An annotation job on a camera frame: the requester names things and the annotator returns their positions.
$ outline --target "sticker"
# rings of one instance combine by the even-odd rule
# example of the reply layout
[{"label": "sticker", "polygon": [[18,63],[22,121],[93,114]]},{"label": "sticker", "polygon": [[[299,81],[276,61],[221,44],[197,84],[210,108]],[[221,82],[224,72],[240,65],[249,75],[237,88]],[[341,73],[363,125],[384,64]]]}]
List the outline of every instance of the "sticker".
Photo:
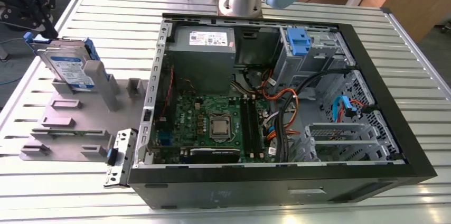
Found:
[{"label": "sticker", "polygon": [[268,149],[268,155],[274,155],[276,149],[273,147],[269,147]]},{"label": "sticker", "polygon": [[276,81],[274,81],[272,78],[268,78],[268,82],[269,82],[269,84],[270,84],[270,85],[273,85],[273,86],[274,86],[274,84],[276,84]]},{"label": "sticker", "polygon": [[72,57],[50,57],[49,61],[66,84],[85,90],[93,88],[92,79],[82,71],[81,59]]},{"label": "sticker", "polygon": [[189,33],[189,45],[226,46],[226,33],[193,31]]}]

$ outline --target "circuit board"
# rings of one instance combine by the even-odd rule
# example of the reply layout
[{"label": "circuit board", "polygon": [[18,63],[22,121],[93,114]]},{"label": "circuit board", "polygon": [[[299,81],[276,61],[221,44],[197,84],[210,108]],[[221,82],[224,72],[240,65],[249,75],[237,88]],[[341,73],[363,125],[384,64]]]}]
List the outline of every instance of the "circuit board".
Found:
[{"label": "circuit board", "polygon": [[[176,104],[176,118],[172,135],[158,133],[161,143],[161,158],[164,163],[178,163],[177,157],[182,155],[180,149],[189,147],[228,148],[240,150],[240,162],[264,162],[265,156],[245,154],[241,126],[241,99],[240,97],[220,96],[180,96]],[[254,100],[257,120],[268,109],[265,100]],[[224,133],[217,138],[213,129],[216,125],[226,125]],[[262,146],[262,135],[258,130],[258,140]]]}]

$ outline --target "metal table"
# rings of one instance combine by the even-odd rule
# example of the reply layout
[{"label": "metal table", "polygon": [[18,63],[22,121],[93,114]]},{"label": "metal table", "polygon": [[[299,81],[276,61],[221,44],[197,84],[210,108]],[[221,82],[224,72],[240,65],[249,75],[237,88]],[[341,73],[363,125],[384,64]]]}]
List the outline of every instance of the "metal table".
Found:
[{"label": "metal table", "polygon": [[[148,79],[162,12],[216,14],[205,0],[72,0],[60,38],[90,37],[116,79]],[[264,7],[265,18],[352,24],[437,177],[352,204],[153,211],[130,189],[102,189],[105,164],[25,162],[29,129],[52,95],[52,74],[36,58],[0,114],[0,220],[126,223],[443,223],[451,219],[451,98],[396,19],[376,8],[296,3]]]}]

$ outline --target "expansion slot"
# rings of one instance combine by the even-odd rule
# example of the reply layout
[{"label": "expansion slot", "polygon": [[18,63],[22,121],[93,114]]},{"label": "expansion slot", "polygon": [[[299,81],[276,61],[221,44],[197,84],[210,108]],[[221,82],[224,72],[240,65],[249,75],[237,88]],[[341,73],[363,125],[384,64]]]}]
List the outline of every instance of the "expansion slot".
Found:
[{"label": "expansion slot", "polygon": [[242,145],[244,145],[244,153],[245,153],[246,156],[249,156],[250,153],[252,153],[252,140],[250,140],[250,130],[249,130],[246,103],[248,103],[246,99],[241,99],[240,100]]},{"label": "expansion slot", "polygon": [[258,114],[256,112],[254,100],[246,102],[248,108],[248,126],[250,134],[250,144],[252,144],[252,153],[254,157],[260,156],[261,153],[261,142],[260,142],[260,132],[258,132]]}]

